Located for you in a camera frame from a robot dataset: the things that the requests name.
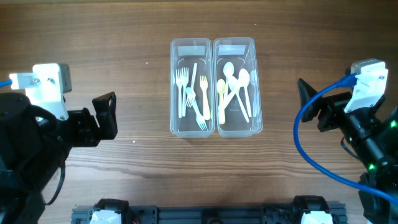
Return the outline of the white spoon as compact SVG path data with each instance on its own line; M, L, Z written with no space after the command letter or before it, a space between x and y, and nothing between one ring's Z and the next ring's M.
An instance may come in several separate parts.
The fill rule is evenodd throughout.
M251 117L252 116L252 111L251 111L251 105L250 105L250 101L249 101L249 93L248 93L248 85L250 82L250 74L248 73L248 71L245 68L240 69L239 71L239 79L241 82L241 86L244 88L244 92L245 92L245 101L246 101L246 108L248 111L248 116Z
M228 96L228 90L229 90L229 78L232 77L234 74L234 65L232 62L225 63L225 65L223 67L223 73L226 77L225 88L224 88L224 99L226 99Z
M235 78L234 76L230 77L230 78L229 78L229 87L230 87L231 91L232 91L232 90L235 88L235 86L237 86L237 85L240 86L240 84L239 84L239 82L238 82L238 79ZM240 98L240 96L239 96L239 92L238 92L237 94L235 94L235 96L236 96L237 99L238 99L238 103L239 103L239 105L240 105L240 107L241 107L241 111L242 111L242 113L243 113L244 119L245 119L246 122L248 123L248 122L249 122L248 114L246 113L246 110L245 110L245 108L244 108L244 106L243 106L243 102L241 101L241 98Z

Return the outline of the white spoon crossing yellow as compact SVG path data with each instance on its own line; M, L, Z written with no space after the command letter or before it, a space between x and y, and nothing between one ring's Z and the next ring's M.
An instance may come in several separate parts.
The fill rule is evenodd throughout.
M228 106L229 102L233 99L233 96L239 92L240 88L241 86L239 85L235 86L235 88L229 93L229 95L224 99L223 103L220 104L218 108L220 110L225 109Z

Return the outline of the yellow plastic spoon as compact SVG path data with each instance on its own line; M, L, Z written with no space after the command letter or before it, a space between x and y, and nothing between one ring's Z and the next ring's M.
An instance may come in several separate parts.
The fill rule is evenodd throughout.
M223 79L219 79L217 81L217 92L219 94L218 115L219 115L220 124L225 123L225 113L224 113L224 108L222 107L224 99L224 90L225 90L225 81Z

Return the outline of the white plastic fork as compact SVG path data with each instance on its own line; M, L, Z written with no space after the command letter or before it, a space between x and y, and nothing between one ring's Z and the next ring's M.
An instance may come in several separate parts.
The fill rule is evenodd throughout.
M189 74L189 68L183 67L182 68L182 84L183 84L182 116L183 117L186 116L186 103L187 103L186 91L188 85L188 74Z

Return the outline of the white fork tines down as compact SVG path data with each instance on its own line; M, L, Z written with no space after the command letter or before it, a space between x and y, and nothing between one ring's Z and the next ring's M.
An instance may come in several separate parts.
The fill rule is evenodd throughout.
M193 101L195 100L195 97L196 97L196 94L195 94L195 91L194 91L196 74L197 74L197 63L194 63L190 89L187 89L187 103L186 103L187 107L191 107L192 106Z

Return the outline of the pale blue plastic fork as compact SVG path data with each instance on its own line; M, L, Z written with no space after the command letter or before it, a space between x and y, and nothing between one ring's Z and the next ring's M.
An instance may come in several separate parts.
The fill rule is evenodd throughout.
M200 110L198 108L196 100L193 101L193 104L191 107L193 107L193 109L195 111L196 122L197 122L198 126L200 127L201 130L205 130L207 128L206 121L205 121L203 115L200 113Z

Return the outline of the yellow plastic fork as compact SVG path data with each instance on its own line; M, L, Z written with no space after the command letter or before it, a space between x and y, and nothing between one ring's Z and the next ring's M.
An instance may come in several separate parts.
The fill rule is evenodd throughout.
M207 95L208 81L207 81L206 76L200 77L200 88L202 90L202 97L203 97L203 117L205 120L210 120L211 113L210 113L210 107L209 107L208 95Z

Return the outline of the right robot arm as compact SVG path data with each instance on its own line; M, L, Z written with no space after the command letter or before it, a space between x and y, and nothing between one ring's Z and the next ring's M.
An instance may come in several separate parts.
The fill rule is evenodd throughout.
M385 121L376 118L376 112L385 98L358 109L349 109L353 92L337 95L324 94L334 89L329 86L316 91L306 81L298 80L301 109L295 119L294 142L302 157L320 172L342 184L358 190L363 215L370 223L397 223L397 110ZM348 153L357 158L366 172L359 182L338 176L312 160L299 143L299 123L318 119L321 132L340 129L341 145L350 145Z

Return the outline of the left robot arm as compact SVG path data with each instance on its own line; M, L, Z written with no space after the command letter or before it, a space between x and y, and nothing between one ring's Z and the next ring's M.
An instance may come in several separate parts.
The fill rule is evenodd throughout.
M37 223L51 204L42 191L57 170L62 187L71 149L116 137L115 92L92 103L95 115L83 108L59 120L22 93L1 93L1 223Z

